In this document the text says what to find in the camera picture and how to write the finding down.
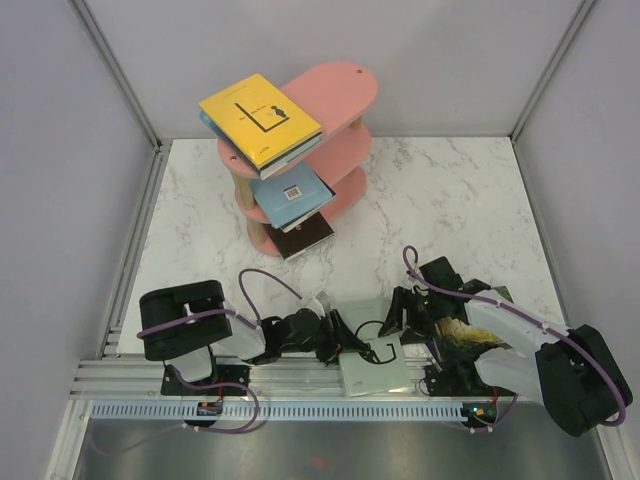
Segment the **light blue thin book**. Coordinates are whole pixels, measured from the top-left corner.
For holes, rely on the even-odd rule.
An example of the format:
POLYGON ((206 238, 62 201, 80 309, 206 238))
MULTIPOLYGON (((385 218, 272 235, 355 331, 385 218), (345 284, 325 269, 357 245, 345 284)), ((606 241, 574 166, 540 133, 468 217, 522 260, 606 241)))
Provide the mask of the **light blue thin book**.
POLYGON ((280 175, 249 182, 273 228, 288 232, 334 200, 335 192, 304 162, 280 175))

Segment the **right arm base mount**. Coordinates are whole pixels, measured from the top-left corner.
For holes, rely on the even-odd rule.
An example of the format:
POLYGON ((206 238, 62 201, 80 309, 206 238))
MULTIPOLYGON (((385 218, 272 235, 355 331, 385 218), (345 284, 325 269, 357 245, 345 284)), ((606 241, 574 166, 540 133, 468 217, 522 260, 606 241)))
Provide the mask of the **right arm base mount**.
POLYGON ((514 397, 509 390, 483 383, 470 363, 454 365, 446 370, 427 365, 417 389, 430 397, 464 398, 463 415, 467 420, 461 426, 469 430, 493 428, 501 418, 501 402, 514 397))

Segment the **dark Wuthering Heights book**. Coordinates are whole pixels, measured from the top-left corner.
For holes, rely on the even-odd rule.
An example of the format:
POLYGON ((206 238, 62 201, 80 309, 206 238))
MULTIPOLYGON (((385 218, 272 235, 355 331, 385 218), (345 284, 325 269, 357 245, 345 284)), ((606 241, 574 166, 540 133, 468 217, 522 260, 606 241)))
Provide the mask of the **dark Wuthering Heights book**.
POLYGON ((321 215, 324 219, 326 219, 325 210, 328 207, 332 207, 334 203, 335 203, 335 201, 329 201, 329 202, 319 206, 318 208, 312 209, 311 211, 309 211, 307 213, 304 213, 303 215, 299 216, 298 218, 293 219, 289 223, 284 224, 283 226, 280 227, 280 230, 282 232, 284 232, 284 233, 288 233, 288 232, 290 232, 292 230, 295 230, 296 228, 301 227, 304 222, 316 217, 317 215, 321 215))

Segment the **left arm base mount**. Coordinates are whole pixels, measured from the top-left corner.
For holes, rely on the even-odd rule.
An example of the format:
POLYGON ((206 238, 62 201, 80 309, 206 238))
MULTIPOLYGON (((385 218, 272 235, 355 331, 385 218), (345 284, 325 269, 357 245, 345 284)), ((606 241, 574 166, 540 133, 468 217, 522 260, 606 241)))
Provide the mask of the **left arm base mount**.
POLYGON ((166 397, 204 396, 196 404, 193 416, 213 417, 223 412, 225 400, 235 400, 246 394, 250 368, 246 365, 218 365, 215 374, 201 380, 180 380, 171 366, 164 368, 161 395, 166 397))

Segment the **black Moon and Sixpence book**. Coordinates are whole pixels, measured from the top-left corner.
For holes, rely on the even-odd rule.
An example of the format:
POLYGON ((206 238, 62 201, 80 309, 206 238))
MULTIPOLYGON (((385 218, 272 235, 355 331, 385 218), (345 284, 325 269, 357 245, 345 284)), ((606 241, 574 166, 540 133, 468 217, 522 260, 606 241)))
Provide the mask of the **black Moon and Sixpence book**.
POLYGON ((267 225, 265 229, 284 260, 292 260, 334 235, 334 230, 321 215, 304 222, 301 227, 288 233, 275 229, 271 225, 267 225))

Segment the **blue 20000 Leagues book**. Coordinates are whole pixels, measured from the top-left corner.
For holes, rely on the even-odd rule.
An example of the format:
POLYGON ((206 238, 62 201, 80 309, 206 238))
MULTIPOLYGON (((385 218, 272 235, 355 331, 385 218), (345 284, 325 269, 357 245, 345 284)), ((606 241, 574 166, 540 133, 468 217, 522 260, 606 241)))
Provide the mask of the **blue 20000 Leagues book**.
POLYGON ((250 172, 250 178, 258 178, 260 180, 266 180, 276 172, 288 167, 291 163, 295 163, 308 151, 313 150, 322 139, 321 134, 316 135, 300 145, 291 148, 279 157, 268 161, 263 166, 258 167, 226 136, 209 115, 204 111, 200 111, 199 117, 200 120, 218 136, 218 146, 225 148, 224 155, 230 164, 233 167, 244 168, 247 172, 250 172))

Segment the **yellow Little Prince book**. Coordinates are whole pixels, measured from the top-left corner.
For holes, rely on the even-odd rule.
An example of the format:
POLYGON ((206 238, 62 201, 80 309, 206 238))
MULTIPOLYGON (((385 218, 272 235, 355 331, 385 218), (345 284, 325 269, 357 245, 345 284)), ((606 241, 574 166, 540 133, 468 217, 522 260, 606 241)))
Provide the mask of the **yellow Little Prince book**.
POLYGON ((258 167, 322 135, 316 120, 260 74, 202 100, 199 107, 258 167))

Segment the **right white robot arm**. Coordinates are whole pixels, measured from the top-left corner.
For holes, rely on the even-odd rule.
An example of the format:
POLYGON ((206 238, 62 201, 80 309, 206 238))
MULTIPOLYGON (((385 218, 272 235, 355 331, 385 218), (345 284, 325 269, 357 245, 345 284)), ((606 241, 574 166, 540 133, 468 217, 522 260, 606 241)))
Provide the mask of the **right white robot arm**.
POLYGON ((522 397, 573 437, 625 421, 633 394, 597 329, 547 323, 507 291, 463 280, 445 256, 418 264, 407 247, 403 260, 415 284, 394 289, 378 334, 429 350, 431 395, 522 397))

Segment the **green fantasy cover book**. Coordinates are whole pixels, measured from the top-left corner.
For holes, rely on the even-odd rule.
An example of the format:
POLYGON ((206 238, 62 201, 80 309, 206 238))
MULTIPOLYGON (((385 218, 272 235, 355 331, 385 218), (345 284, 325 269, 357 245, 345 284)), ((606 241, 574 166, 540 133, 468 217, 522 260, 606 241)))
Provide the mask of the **green fantasy cover book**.
POLYGON ((430 339, 426 345, 441 370, 460 361, 473 363, 488 350, 507 347, 495 334, 468 322, 466 303, 466 299, 434 291, 427 295, 430 339))

